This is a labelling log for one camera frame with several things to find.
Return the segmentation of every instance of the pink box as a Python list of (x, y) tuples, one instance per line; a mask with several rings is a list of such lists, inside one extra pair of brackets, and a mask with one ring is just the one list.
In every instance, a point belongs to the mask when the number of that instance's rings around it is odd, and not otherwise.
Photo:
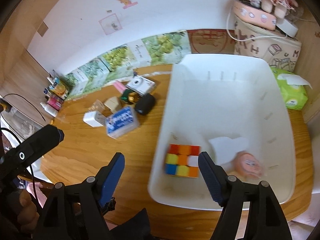
[(271, 31), (276, 29), (277, 18), (270, 13), (253, 7), (249, 1), (235, 0), (233, 12), (246, 23), (257, 25)]

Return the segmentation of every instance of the screw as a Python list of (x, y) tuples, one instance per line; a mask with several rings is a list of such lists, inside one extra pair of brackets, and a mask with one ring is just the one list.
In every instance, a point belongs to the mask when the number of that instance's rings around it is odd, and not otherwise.
[(24, 157), (25, 157), (25, 156), (24, 156), (24, 153), (23, 153), (23, 152), (20, 152), (20, 153), (19, 153), (19, 157), (20, 157), (20, 159), (24, 160)]
[(228, 176), (228, 180), (232, 181), (232, 182), (235, 182), (237, 180), (237, 177), (233, 176), (233, 175), (230, 175), (230, 176)]
[(54, 187), (59, 189), (63, 186), (63, 184), (61, 182), (58, 182)]
[(261, 181), (261, 185), (263, 187), (269, 187), (269, 183), (267, 181), (265, 181), (265, 180)]
[(90, 176), (90, 177), (87, 178), (87, 182), (88, 182), (88, 183), (92, 183), (92, 182), (94, 182), (95, 180), (96, 180), (96, 178), (95, 178), (94, 176)]

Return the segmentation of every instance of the white camera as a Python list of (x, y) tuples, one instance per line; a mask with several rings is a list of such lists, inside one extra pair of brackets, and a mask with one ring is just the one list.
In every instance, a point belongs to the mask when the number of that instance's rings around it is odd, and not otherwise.
[(155, 88), (155, 86), (156, 83), (154, 83), (153, 81), (138, 75), (134, 76), (133, 79), (128, 84), (126, 84), (127, 88), (136, 91), (141, 96), (146, 93), (150, 93)]

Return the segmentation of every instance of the white plastic bin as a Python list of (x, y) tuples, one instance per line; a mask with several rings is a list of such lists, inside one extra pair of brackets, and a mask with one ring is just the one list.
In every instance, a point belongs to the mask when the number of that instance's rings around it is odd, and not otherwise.
[(220, 54), (186, 55), (172, 70), (148, 191), (157, 202), (191, 209), (221, 210), (199, 178), (165, 174), (170, 143), (199, 145), (215, 160), (209, 139), (245, 137), (249, 152), (265, 167), (280, 203), (295, 185), (295, 150), (289, 115), (268, 64), (259, 58)]

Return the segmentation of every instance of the wooden table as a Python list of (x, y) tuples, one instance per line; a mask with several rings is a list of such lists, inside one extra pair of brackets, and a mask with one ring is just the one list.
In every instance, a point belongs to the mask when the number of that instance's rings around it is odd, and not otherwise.
[[(171, 65), (138, 69), (139, 74), (170, 71)], [(155, 108), (147, 116), (139, 116), (141, 126), (114, 140), (106, 135), (105, 127), (92, 128), (82, 121), (84, 113), (96, 99), (104, 102), (118, 95), (113, 86), (105, 87), (85, 98), (68, 101), (55, 120), (65, 133), (58, 147), (42, 159), (41, 170), (53, 182), (66, 185), (79, 183), (95, 175), (109, 163), (115, 152), (125, 156), (125, 169), (116, 188), (116, 210), (106, 215), (115, 224), (121, 224), (146, 207), (152, 234), (187, 240), (210, 239), (220, 212), (190, 210), (155, 202), (148, 194), (147, 185), (153, 155), (156, 149), (161, 119), (170, 81), (169, 74), (151, 77), (157, 83)], [(311, 143), (301, 111), (289, 111), (296, 148), (296, 186), (290, 201), (282, 205), (287, 220), (304, 212), (310, 203), (313, 186)], [(248, 212), (243, 211), (238, 236), (243, 234)]]

